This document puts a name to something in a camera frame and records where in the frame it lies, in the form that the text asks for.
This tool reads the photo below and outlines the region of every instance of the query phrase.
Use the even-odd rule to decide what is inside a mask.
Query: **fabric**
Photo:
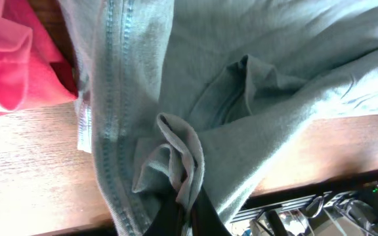
[[[70,102],[72,69],[26,0],[0,0],[0,115]]]
[[[60,4],[119,235],[171,187],[189,210],[202,185],[226,223],[310,122],[378,114],[378,1]]]

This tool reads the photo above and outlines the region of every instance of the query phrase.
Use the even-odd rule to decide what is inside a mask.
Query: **garment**
[[[378,113],[378,1],[60,4],[119,235],[172,186],[188,210],[202,185],[228,222],[310,122]]]
[[[0,0],[0,115],[70,102],[72,69],[26,0]]]

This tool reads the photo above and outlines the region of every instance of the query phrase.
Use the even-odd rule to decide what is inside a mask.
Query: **red cloth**
[[[0,115],[77,98],[72,69],[26,0],[0,0]]]

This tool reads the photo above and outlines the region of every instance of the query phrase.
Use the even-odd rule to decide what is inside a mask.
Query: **wood surface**
[[[55,0],[29,0],[56,45],[72,47]],[[0,235],[96,227],[110,219],[91,155],[76,150],[72,104],[0,117]],[[378,169],[378,115],[314,122],[253,195]]]

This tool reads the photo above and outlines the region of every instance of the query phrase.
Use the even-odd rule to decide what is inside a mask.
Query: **gray cloth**
[[[228,222],[311,121],[378,114],[378,1],[60,4],[120,235],[170,187],[189,210],[203,185]]]

